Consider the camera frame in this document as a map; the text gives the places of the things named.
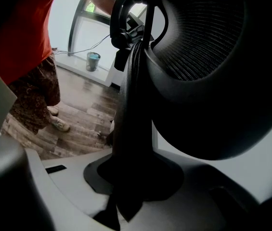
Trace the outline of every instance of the wooden floor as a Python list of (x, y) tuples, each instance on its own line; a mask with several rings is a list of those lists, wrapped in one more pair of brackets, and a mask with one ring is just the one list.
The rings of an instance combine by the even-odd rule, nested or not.
[(56, 108), (58, 117), (70, 124), (70, 131), (60, 132), (52, 125), (34, 135), (7, 115), (2, 133), (9, 134), (24, 147), (34, 149), (42, 160), (69, 157), (97, 152), (109, 148), (105, 137), (110, 121), (114, 119), (118, 102), (118, 91), (62, 68), (57, 68), (61, 102)]

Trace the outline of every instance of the sneaker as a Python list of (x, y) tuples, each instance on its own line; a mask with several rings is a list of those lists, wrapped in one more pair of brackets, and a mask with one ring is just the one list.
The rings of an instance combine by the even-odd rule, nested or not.
[(59, 111), (56, 108), (52, 106), (48, 106), (47, 108), (52, 116), (57, 116), (59, 114)]
[(70, 126), (66, 122), (57, 117), (55, 117), (55, 119), (52, 121), (52, 124), (62, 132), (67, 132), (70, 128)]

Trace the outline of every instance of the white wall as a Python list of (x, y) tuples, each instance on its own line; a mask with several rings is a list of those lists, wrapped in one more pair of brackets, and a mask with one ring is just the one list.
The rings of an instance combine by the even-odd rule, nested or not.
[(79, 0), (54, 0), (49, 16), (48, 32), (53, 48), (66, 51), (70, 28)]
[(118, 86), (121, 86), (122, 84), (122, 81), (123, 81), (123, 72), (121, 71), (118, 71), (116, 69), (114, 69), (114, 77), (112, 79), (112, 83), (118, 85)]
[[(159, 133), (155, 147), (184, 155), (170, 145)], [(272, 197), (272, 130), (244, 154), (226, 160), (206, 162), (242, 185), (260, 202)]]
[[(145, 23), (146, 11), (140, 16), (140, 20)], [(158, 36), (162, 33), (165, 27), (165, 18), (162, 12), (158, 7), (155, 7), (153, 25), (152, 25), (152, 36), (154, 39), (157, 39)]]
[[(104, 37), (110, 34), (110, 27), (106, 24), (88, 19), (79, 18), (78, 33), (75, 36), (75, 51), (81, 51), (91, 48)], [(117, 48), (111, 44), (110, 37), (107, 37), (99, 46), (92, 51), (101, 55), (98, 65), (110, 69), (112, 62), (116, 57)], [(80, 52), (75, 55), (87, 59), (86, 52)]]

